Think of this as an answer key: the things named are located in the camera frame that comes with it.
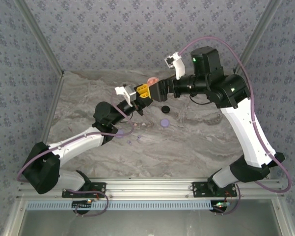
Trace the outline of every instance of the black cable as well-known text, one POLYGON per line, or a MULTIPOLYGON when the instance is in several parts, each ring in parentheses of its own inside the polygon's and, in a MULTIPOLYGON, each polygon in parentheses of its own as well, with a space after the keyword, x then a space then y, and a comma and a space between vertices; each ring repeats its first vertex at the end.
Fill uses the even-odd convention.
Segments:
POLYGON ((197 103, 196 101, 194 101, 193 99, 192 99, 192 97, 191 97, 191 95, 190 95, 190 100, 192 101, 192 102, 194 102, 195 104, 197 104, 197 105, 207 105, 207 104, 210 104, 210 103, 212 103, 212 102, 206 102, 206 103, 197 103))
MULTIPOLYGON (((130 119, 132 119, 132 117, 133 117, 133 113, 131 114, 131 117, 130 117, 130 119)), ((120 121, 119 123, 127 123, 128 121, 120 121)))

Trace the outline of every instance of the blue floral wallpaper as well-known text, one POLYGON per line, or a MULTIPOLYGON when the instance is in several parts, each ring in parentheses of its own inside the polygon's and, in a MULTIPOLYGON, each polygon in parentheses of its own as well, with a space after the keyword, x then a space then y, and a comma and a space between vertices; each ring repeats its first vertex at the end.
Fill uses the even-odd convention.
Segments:
POLYGON ((13 0, 0 0, 0 235, 16 173, 39 141, 58 76, 13 0))
MULTIPOLYGON (((268 0, 26 2, 61 67, 89 70, 166 69, 165 56, 205 35, 226 39, 241 53, 268 0)), ((223 46, 210 45, 221 52, 223 65, 236 65, 223 46)))
MULTIPOLYGON (((287 202, 295 220, 295 0, 285 0, 264 33, 249 65, 256 113, 267 138, 286 154, 293 177, 287 202)), ((278 177, 284 174, 276 169, 278 177)))

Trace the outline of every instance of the marble surface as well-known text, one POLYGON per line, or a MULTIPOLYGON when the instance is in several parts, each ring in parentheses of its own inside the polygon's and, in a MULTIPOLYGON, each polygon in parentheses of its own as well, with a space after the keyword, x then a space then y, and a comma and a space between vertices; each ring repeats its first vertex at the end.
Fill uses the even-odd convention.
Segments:
MULTIPOLYGON (((171 74, 169 70, 65 72, 48 143, 86 130, 94 122, 95 106, 109 102, 114 87, 139 85, 149 77, 163 79, 171 74)), ((117 97, 115 104, 122 98, 117 97)), ((204 95, 194 100, 207 101, 204 95)), ((230 123, 213 104, 199 106, 187 96, 170 96, 166 102, 153 102, 142 117, 135 113, 132 121, 136 127, 131 135, 88 150, 63 168, 81 170, 89 177, 208 177, 242 155, 230 123), (169 114, 161 112, 163 105, 170 107, 169 114), (160 125, 164 118, 170 121, 167 128, 160 125)), ((117 127, 130 130, 127 123, 117 127)))

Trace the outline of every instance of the purple cable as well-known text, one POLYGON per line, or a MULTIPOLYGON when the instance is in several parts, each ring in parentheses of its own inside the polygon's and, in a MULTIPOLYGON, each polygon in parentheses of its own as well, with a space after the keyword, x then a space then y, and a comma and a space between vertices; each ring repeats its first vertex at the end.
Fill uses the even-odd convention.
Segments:
POLYGON ((106 205, 105 205, 105 208, 104 208, 102 211, 100 211, 100 212, 98 212, 98 213, 95 213, 95 214, 88 214, 88 215, 81 215, 81 214, 78 214, 78 208, 79 208, 80 205, 77 205, 77 207, 76 207, 75 210, 74 210, 74 212, 75 212, 75 214, 76 214, 77 216, 81 216, 81 217, 93 217, 93 216, 101 215, 101 214, 103 214, 103 213, 105 213, 105 212, 107 211, 107 208, 108 208, 108 206, 109 206, 109 198, 108 198, 108 196, 107 196, 105 193, 103 193, 103 192, 101 192, 101 191, 96 191, 96 190, 93 190, 93 191, 75 191, 75 190, 72 190, 72 189, 67 189, 67 191, 68 191, 68 192, 71 192, 71 193, 78 193, 78 194, 84 194, 84 193, 98 193, 98 194, 100 194, 100 195, 103 195, 103 196, 106 198, 106 200, 107 200, 106 205))
POLYGON ((223 212, 221 209, 218 209, 218 208, 214 207, 215 210, 220 211, 221 214, 223 214, 223 215, 229 215, 229 214, 231 214, 232 212, 234 212, 234 211, 238 208, 238 206, 239 206, 239 204, 240 204, 240 200, 241 200, 241 192, 240 192, 239 186, 238 186, 237 184, 236 184, 236 187, 237 187, 237 189, 238 189, 238 197, 239 197, 239 198, 238 198, 238 201, 237 201, 235 207, 232 208, 230 211, 228 211, 228 212, 226 212, 226 213, 223 212))
MULTIPOLYGON (((87 133, 86 135, 97 135, 97 134, 100 134, 100 135, 108 135, 108 136, 117 136, 117 137, 123 137, 123 136, 127 136, 127 135, 130 135, 133 131, 134 131, 134 125, 132 123, 132 121, 129 119, 129 117, 123 112, 121 111, 116 105, 114 105, 113 103, 113 96, 114 96, 114 93, 111 94, 111 97, 110 97, 110 103, 112 104, 112 106, 121 114, 124 116, 125 119, 128 120, 129 124, 131 125, 131 130, 128 132, 128 133, 124 133, 124 134, 111 134, 111 133, 105 133, 105 132, 90 132, 90 133, 87 133)), ((31 159, 29 162, 27 162, 21 169, 20 171, 18 172, 17 176, 16 176, 16 180, 19 181, 19 182, 27 182, 26 180, 22 180, 21 179, 21 175, 23 173, 23 171, 30 165, 32 164, 34 161, 36 161, 37 159, 41 158, 42 156, 48 154, 49 152, 52 152, 52 151, 55 151, 58 149, 58 147, 65 147, 66 145, 72 143, 72 142, 75 142, 76 140, 79 140, 79 139, 82 139, 84 138, 85 135, 80 135, 80 136, 77 136, 76 138, 72 139, 72 140, 69 140, 69 141, 66 141, 65 143, 62 143, 61 145, 57 146, 57 147, 54 147, 52 149, 49 149, 47 151, 44 151, 42 152, 41 154, 38 154, 37 156, 35 156, 33 159, 31 159)))
POLYGON ((234 50, 225 42, 223 41, 222 39, 219 39, 219 38, 216 38, 216 37, 213 37, 213 36, 206 36, 206 37, 200 37, 192 42, 190 42, 188 45, 186 45, 179 53, 178 55, 181 55, 188 47, 194 45, 195 43, 201 41, 201 40, 215 40, 215 41, 218 41, 219 43, 223 44, 226 46, 226 48, 228 48, 228 50, 231 52, 231 54, 235 57, 235 59, 237 60, 238 64, 240 65, 243 73, 244 73, 244 76, 246 77, 246 80, 247 80, 247 84, 249 86, 249 89, 250 89, 250 93, 251 93, 251 119, 252 119, 252 125, 253 125, 253 128, 254 128, 254 131, 255 131, 255 134, 262 146, 262 148, 264 149, 264 151, 267 153, 267 155, 282 169, 282 171, 285 173, 286 177, 287 177, 287 180, 288 180, 288 186, 285 188, 285 189, 281 189, 281 190, 276 190, 276 189, 271 189, 265 185, 263 185, 262 183, 258 182, 258 181, 255 181, 259 186, 263 187, 264 189, 270 191, 270 192, 274 192, 274 193, 285 193, 287 192, 291 186, 292 186, 292 180, 291 180, 291 176, 290 174, 288 173, 288 171, 286 170, 286 168, 275 158, 275 156, 273 156, 270 151, 267 149, 264 141, 262 140, 262 137, 259 133, 259 130, 256 126, 256 123, 255 123, 255 108, 254 108, 254 94, 253 94, 253 87, 252 87, 252 83, 251 83, 251 80, 248 76, 248 73, 247 73, 247 70, 245 68, 245 66, 243 65, 243 63, 241 62, 240 58, 238 57, 238 55, 234 52, 234 50))

